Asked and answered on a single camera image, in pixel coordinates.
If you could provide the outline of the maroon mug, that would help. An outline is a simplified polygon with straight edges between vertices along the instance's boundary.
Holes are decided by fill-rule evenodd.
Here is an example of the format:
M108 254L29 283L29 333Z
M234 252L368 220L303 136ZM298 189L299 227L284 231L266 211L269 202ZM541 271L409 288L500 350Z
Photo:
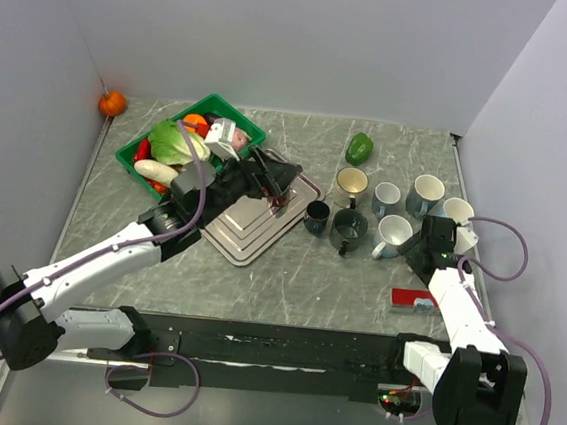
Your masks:
M282 207L286 207L288 205L288 203L290 203L291 201L291 195L289 192L286 192L278 197L270 197L269 198L269 206L279 209Z

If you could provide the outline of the light blue white-bottom mug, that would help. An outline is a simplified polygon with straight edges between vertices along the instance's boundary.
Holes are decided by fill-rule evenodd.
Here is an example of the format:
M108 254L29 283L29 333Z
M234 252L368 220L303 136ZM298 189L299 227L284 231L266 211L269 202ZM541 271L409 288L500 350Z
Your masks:
M374 237L371 256L373 259L391 259L398 257L399 247L413 236L409 221L398 215L387 215L378 224Z

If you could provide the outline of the light blue faceted mug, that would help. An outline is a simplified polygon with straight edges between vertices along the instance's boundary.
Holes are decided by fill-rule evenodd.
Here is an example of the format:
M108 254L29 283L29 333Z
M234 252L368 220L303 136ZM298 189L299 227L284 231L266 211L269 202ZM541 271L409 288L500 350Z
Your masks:
M475 217L474 208L470 203L462 198L445 199L439 209L438 215L444 218L450 218L460 226L467 225L471 218Z

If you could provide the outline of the white mug blue text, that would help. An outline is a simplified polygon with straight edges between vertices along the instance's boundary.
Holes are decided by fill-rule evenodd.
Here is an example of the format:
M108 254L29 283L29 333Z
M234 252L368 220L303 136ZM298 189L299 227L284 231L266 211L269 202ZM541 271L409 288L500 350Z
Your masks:
M431 174L419 175L405 198L405 210L415 219L423 218L445 195L445 186Z

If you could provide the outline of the dark blue mug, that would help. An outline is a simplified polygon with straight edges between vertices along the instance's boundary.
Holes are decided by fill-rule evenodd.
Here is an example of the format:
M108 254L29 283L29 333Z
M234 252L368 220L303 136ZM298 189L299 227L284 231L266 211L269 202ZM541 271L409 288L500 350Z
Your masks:
M312 201L307 204L304 213L304 228L311 234L320 235L326 228L330 208L324 201Z

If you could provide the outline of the grey blue faceted mug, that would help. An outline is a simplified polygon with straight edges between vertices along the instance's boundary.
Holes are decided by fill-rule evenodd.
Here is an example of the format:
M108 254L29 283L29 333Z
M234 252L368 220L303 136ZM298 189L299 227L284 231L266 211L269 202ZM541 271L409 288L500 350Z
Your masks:
M395 213L400 197L400 189L393 183L382 182L374 188L371 211L378 221Z

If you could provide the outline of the cream mug black handle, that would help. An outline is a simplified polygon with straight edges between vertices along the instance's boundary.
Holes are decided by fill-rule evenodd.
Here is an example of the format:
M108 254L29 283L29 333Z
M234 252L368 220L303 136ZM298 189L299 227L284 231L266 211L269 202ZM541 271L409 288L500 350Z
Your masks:
M357 167L344 167L335 176L333 200L336 205L346 209L356 208L366 196L369 179Z

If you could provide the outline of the dark grey mug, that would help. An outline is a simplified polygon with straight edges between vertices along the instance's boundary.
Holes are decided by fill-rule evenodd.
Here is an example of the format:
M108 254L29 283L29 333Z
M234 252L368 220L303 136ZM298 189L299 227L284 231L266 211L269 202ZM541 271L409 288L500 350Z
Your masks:
M355 251L368 232L369 223L363 213L357 209L338 211L330 228L329 240L340 256Z

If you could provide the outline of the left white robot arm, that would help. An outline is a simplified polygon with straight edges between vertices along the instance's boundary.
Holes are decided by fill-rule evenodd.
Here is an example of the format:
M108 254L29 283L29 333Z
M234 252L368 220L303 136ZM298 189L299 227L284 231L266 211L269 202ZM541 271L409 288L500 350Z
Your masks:
M18 371L54 351L107 348L134 361L147 352L149 329L132 307L80 316L79 299L140 269L185 251L201 231L241 198L281 199L303 171L253 146L219 170L195 159L166 196L107 240L74 256L20 274L0 270L0 359Z

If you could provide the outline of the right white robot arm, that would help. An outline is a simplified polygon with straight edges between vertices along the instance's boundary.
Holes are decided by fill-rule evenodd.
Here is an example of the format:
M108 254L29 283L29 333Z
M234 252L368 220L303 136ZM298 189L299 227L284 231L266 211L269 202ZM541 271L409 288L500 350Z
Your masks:
M415 377L431 392L437 425L515 425L527 367L508 353L473 302L475 279L455 252L456 231L454 220L428 214L398 249L435 299L451 351L429 337L400 333L386 370L400 384Z

